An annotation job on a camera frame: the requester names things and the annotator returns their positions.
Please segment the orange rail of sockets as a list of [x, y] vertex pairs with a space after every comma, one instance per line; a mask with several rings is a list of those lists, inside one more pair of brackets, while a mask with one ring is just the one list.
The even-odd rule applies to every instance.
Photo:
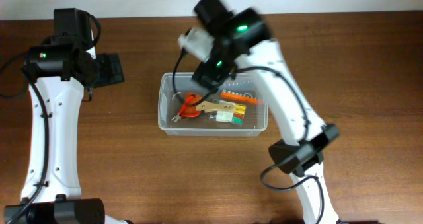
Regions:
[[227, 100], [233, 100], [235, 102], [243, 102], [253, 105], [259, 105], [264, 103], [262, 99], [259, 99], [251, 95], [250, 93], [238, 93], [229, 90], [222, 90], [220, 93], [220, 97]]

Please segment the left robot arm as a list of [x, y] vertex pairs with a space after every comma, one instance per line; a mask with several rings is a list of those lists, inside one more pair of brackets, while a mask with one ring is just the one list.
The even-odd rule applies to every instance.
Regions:
[[77, 171], [81, 104], [93, 89], [121, 83], [116, 54], [97, 54], [101, 25], [90, 13], [54, 10], [54, 33], [23, 53], [32, 101], [30, 161], [20, 203], [4, 209], [6, 223], [114, 223], [99, 198], [84, 199]]

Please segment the clear case of coloured bits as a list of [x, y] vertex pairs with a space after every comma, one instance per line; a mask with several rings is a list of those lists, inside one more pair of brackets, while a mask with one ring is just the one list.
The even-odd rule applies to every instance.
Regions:
[[242, 126], [244, 117], [246, 114], [247, 106], [244, 104], [237, 104], [234, 102], [227, 102], [224, 100], [213, 100], [214, 103], [218, 104], [232, 104], [235, 106], [234, 112], [223, 112], [223, 111], [217, 111], [212, 112], [209, 116], [210, 120], [216, 121], [216, 122], [226, 122], [231, 123], [236, 126]]

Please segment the clear plastic storage container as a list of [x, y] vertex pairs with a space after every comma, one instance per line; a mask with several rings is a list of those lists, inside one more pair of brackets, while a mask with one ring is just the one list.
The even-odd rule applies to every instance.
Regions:
[[252, 79], [240, 74], [234, 81], [228, 79], [220, 86], [219, 92], [232, 92], [258, 99], [258, 104], [242, 103], [246, 107], [241, 119], [223, 122], [217, 112], [201, 113], [196, 118], [183, 118], [174, 122], [173, 118], [181, 109], [177, 95], [193, 92], [204, 96], [207, 90], [191, 81], [191, 72], [181, 72], [173, 76], [165, 73], [161, 78], [158, 101], [158, 126], [173, 136], [230, 136], [255, 137], [268, 127], [268, 105], [258, 93]]

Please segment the orange scraper with wooden handle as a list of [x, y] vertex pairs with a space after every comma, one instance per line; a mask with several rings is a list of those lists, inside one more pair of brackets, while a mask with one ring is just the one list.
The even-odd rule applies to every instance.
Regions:
[[204, 113], [210, 113], [210, 112], [217, 112], [217, 111], [223, 111], [223, 112], [234, 112], [235, 106], [232, 104], [218, 104], [214, 102], [208, 102], [203, 101], [199, 105], [194, 105], [197, 110], [204, 112]]

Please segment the red handled pliers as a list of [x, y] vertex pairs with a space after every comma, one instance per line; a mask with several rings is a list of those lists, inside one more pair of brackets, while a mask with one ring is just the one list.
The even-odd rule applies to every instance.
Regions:
[[183, 118], [196, 118], [201, 114], [194, 104], [201, 100], [201, 96], [195, 93], [186, 93], [184, 103], [179, 112], [171, 119], [172, 122], [177, 122]]

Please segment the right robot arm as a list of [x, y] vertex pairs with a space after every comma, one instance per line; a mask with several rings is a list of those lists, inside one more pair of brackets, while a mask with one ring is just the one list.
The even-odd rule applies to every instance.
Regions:
[[269, 148], [273, 165], [260, 180], [280, 169], [293, 181], [305, 223], [339, 223], [323, 174], [323, 149], [339, 136], [307, 102], [265, 20], [251, 7], [234, 13], [221, 0], [199, 0], [201, 25], [191, 30], [186, 49], [201, 64], [193, 80], [215, 92], [229, 78], [246, 73], [279, 127], [281, 139]]

